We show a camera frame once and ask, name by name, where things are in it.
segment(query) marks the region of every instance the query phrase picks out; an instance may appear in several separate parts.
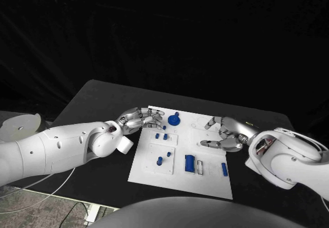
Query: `robotic hand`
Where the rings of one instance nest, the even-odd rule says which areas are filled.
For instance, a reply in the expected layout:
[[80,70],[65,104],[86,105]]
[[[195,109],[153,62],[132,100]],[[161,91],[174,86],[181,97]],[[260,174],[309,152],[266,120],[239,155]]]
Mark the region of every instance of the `robotic hand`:
[[0,144],[0,186],[29,176],[64,172],[116,149],[128,154],[133,142],[125,135],[140,127],[162,128],[165,112],[128,110],[116,121],[54,127],[37,135]]
[[246,165],[270,183],[285,189],[302,183],[329,200],[329,150],[325,145],[283,128],[260,132],[252,123],[230,117],[213,117],[205,129],[216,123],[221,124],[223,140],[204,140],[204,146],[237,152],[247,144]]

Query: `blue knob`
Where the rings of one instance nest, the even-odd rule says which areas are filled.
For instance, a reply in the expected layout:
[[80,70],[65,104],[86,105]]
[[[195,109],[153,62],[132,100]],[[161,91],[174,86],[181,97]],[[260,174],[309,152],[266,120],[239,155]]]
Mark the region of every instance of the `blue knob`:
[[175,112],[175,115],[169,116],[168,122],[171,125],[178,126],[181,123],[179,113]]
[[156,164],[158,165],[162,165],[164,164],[164,158],[162,157],[159,157]]

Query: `black table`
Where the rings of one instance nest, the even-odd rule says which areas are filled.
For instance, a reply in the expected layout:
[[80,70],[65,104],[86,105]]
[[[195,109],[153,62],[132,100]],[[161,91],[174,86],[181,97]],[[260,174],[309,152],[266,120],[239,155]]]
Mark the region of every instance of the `black table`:
[[[242,121],[253,122],[262,130],[272,130],[276,127],[292,129],[289,118],[280,113],[96,80],[89,81],[84,85],[52,127],[116,120],[128,109],[148,107],[149,105],[211,116],[230,116]],[[109,157],[96,159],[78,167],[57,195],[113,207],[125,207],[139,201],[169,196],[214,198],[128,181],[140,131],[128,137],[135,142],[129,154],[125,155],[116,151]],[[247,147],[243,151],[227,154],[234,202],[260,208],[306,227],[328,227],[329,213],[319,195],[301,184],[292,190],[276,187],[246,166],[247,158]],[[55,174],[31,189],[45,193],[54,192],[67,179],[70,172]],[[12,185],[22,187],[39,179],[41,177],[29,177],[16,181]]]

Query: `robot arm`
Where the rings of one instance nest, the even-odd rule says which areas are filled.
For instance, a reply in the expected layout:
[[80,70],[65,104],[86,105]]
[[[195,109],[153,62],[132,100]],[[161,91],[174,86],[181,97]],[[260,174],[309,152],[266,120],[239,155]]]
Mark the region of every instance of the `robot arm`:
[[133,142],[125,135],[140,127],[162,126],[165,112],[128,110],[116,121],[54,127],[15,142],[0,144],[0,186],[29,176],[64,172],[116,149],[128,153]]
[[285,189],[302,183],[329,200],[329,150],[321,143],[280,128],[259,132],[252,123],[242,123],[230,117],[214,117],[205,128],[216,123],[221,123],[224,140],[201,141],[204,146],[237,152],[247,144],[250,158],[246,165],[269,182]]

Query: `white board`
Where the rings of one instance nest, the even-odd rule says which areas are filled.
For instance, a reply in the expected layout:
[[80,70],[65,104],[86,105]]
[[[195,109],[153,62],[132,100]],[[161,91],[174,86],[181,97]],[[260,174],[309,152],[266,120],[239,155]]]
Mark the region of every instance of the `white board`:
[[[221,166],[223,163],[227,164],[227,152],[200,145],[203,140],[223,140],[218,134],[220,123],[205,130],[205,124],[213,116],[155,106],[149,106],[149,108],[165,111],[162,123],[166,126],[166,130],[159,131],[152,128],[143,128],[129,182],[233,199],[230,176],[224,176]],[[168,123],[168,118],[175,112],[179,112],[181,118],[178,126],[172,126]],[[172,140],[164,140],[165,133]],[[151,149],[152,144],[159,146],[156,150]],[[174,148],[175,156],[165,165],[168,158],[165,152],[169,148]],[[164,167],[156,165],[159,156],[153,154],[155,151],[159,151],[164,156]],[[195,156],[195,174],[185,171],[185,155]],[[203,161],[204,175],[198,175],[198,161]]]

